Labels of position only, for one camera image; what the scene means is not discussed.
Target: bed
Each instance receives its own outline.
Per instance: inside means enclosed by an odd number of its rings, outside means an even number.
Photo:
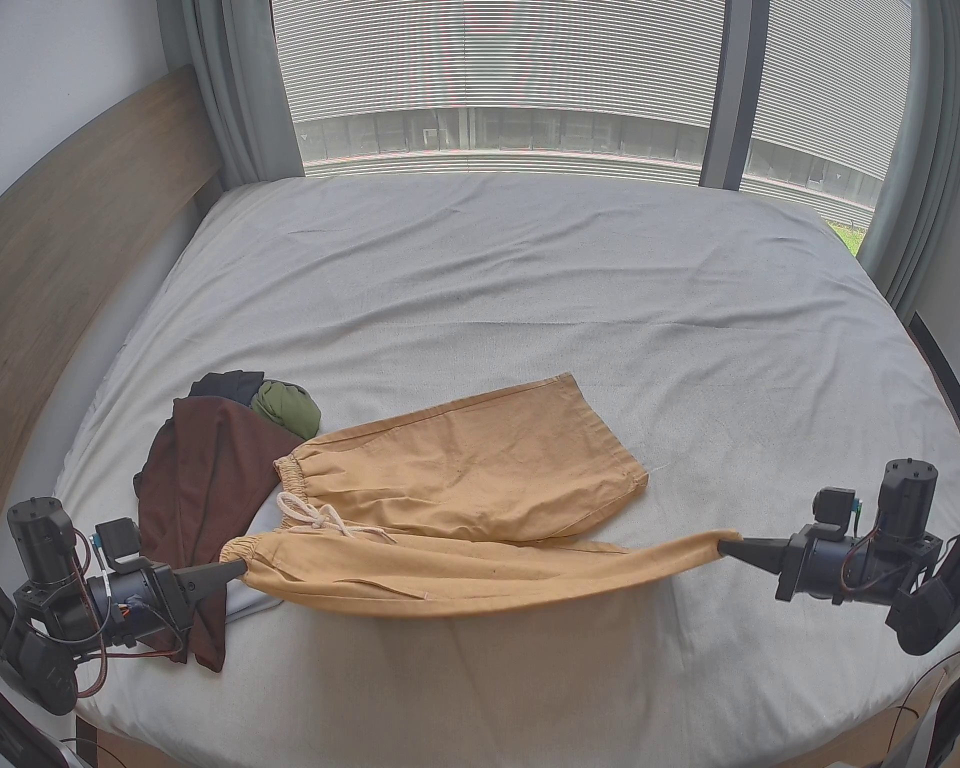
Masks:
[[[88,531],[208,371],[303,385],[323,431],[571,371],[650,471],[591,537],[787,536],[824,485],[876,508],[884,464],[960,434],[920,354],[812,210],[738,193],[525,174],[283,180],[227,193],[127,337],[57,494]],[[282,604],[227,662],[116,662],[79,713],[203,766],[771,765],[894,700],[938,659],[882,609],[774,601],[729,560],[526,612],[386,620]],[[95,670],[82,670],[81,684]]]

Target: white wall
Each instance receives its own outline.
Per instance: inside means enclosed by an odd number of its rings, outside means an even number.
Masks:
[[[0,192],[76,129],[166,72],[156,0],[0,0]],[[106,367],[193,234],[196,217],[188,206],[101,310],[40,417],[27,449],[31,461],[14,478],[16,492],[53,489]],[[0,586],[9,592],[22,579],[10,529],[0,520]],[[20,706],[5,685],[0,691]],[[72,733],[72,716],[21,711],[57,737]]]
[[[960,201],[924,274],[914,309],[960,378]]]

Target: wooden bed frame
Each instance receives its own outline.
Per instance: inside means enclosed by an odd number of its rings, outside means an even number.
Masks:
[[[0,499],[97,311],[195,195],[202,212],[215,202],[221,164],[186,66],[91,120],[0,196]]]

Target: brown garment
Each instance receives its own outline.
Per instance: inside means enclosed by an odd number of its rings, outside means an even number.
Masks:
[[[174,415],[156,433],[134,484],[143,555],[173,568],[216,563],[223,545],[247,532],[276,486],[274,459],[299,443],[296,435],[224,397],[174,400]],[[190,651],[214,672],[224,665],[226,611],[222,589],[198,605],[190,630]],[[176,647],[169,633],[148,644]],[[176,660],[186,661],[186,654]]]
[[[313,507],[292,498],[291,509],[316,523],[285,511],[279,530],[231,541],[221,560],[246,561],[250,587],[325,611],[528,608],[679,573],[737,538],[637,551],[576,540],[642,493],[647,472],[570,374],[322,435],[276,466],[284,490]]]

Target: curtain fold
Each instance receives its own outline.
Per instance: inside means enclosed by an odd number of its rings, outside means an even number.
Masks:
[[[912,4],[910,87],[890,170],[860,263],[907,323],[960,186],[960,11]]]
[[[193,64],[225,189],[303,176],[267,0],[156,0],[167,66]]]

